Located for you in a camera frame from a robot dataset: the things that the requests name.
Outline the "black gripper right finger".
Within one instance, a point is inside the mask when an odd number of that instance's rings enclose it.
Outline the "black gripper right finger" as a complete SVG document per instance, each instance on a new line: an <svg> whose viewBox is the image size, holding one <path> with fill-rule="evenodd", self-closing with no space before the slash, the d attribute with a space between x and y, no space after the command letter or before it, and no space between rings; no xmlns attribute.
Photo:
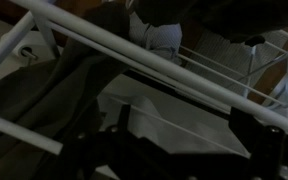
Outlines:
<svg viewBox="0 0 288 180"><path fill-rule="evenodd" d="M237 108L231 109L229 128L251 154L246 180L284 180L280 172L288 167L288 134L283 129L264 125Z"/></svg>

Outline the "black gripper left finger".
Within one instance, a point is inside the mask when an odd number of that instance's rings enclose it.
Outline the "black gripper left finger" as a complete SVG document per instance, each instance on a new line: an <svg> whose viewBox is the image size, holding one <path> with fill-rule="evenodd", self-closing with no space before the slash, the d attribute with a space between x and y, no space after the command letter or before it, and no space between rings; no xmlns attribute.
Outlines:
<svg viewBox="0 0 288 180"><path fill-rule="evenodd" d="M88 180L95 169L107 165L120 180L171 180L163 161L168 154L147 138L127 130L131 106L123 105L115 125L64 146L60 180Z"/></svg>

